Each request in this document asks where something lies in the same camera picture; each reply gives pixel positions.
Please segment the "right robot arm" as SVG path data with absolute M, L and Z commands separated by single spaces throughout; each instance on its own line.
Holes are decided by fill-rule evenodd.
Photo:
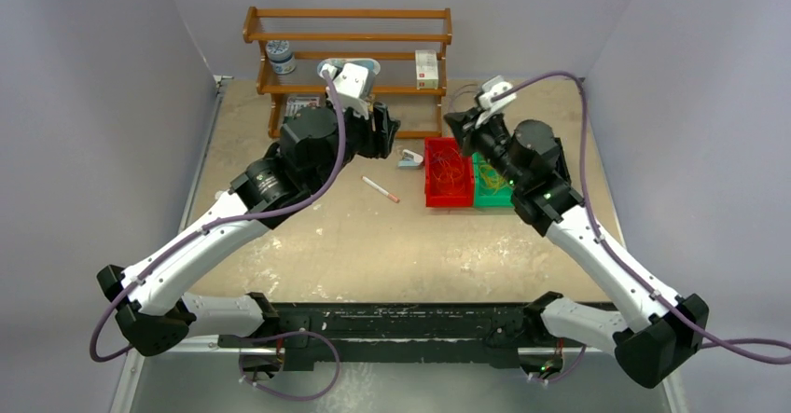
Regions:
M 701 347 L 709 314 L 697 295 L 680 296 L 629 255 L 596 218 L 561 172 L 561 142 L 539 120 L 509 131 L 502 115 L 480 123 L 476 108 L 443 119 L 462 155 L 478 155 L 511 184 L 520 220 L 562 249 L 614 303 L 599 310 L 547 293 L 532 303 L 525 336 L 545 345 L 571 339 L 612 355 L 624 373 L 654 388 Z

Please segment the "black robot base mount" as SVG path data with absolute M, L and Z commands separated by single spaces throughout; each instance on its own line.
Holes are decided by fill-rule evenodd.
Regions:
M 273 352 L 287 371 L 319 362 L 483 364 L 555 375 L 569 341 L 550 336 L 526 303 L 276 303 L 250 338 L 222 348 Z

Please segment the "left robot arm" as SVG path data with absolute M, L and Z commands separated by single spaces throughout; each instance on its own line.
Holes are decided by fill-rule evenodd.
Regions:
M 137 264 L 99 271 L 97 281 L 110 305 L 91 334 L 92 360 L 103 360 L 97 344 L 109 318 L 128 347 L 144 356 L 199 336 L 230 335 L 257 347 L 270 345 L 278 322 L 265 296 L 197 296 L 190 288 L 246 243 L 313 204 L 354 157 L 387 158 L 399 128 L 383 103 L 373 104 L 367 117 L 352 109 L 339 117 L 330 104 L 300 110 L 265 155 L 196 222 Z

